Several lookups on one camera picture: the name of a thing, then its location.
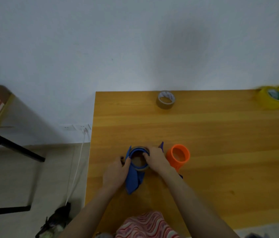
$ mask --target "wall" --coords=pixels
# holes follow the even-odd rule
[[[21,144],[81,142],[95,91],[279,84],[279,0],[0,0],[0,84]]]

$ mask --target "patterned clothing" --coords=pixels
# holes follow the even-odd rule
[[[130,217],[118,228],[115,238],[179,238],[164,220],[161,212],[151,211],[138,217]]]

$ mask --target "forearm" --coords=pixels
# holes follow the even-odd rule
[[[207,208],[174,168],[161,174],[192,237],[238,237],[213,211]]]
[[[110,188],[102,187],[94,198],[67,225],[59,238],[91,238],[114,192]]]

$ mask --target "tiled floor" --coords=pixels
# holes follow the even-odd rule
[[[81,144],[75,144],[34,150],[46,158],[44,163],[12,151],[0,151],[0,207],[26,206],[32,200],[28,212],[0,215],[0,237],[35,237],[46,216],[65,204],[68,179],[70,176],[70,189],[80,148]],[[90,143],[85,143],[69,200],[71,217],[84,206],[89,150]]]

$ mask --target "hand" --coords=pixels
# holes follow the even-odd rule
[[[103,188],[108,188],[115,193],[124,183],[130,164],[131,159],[127,158],[124,166],[122,166],[121,158],[117,157],[103,174]]]
[[[172,169],[161,148],[148,147],[149,155],[143,153],[149,167],[160,176]]]

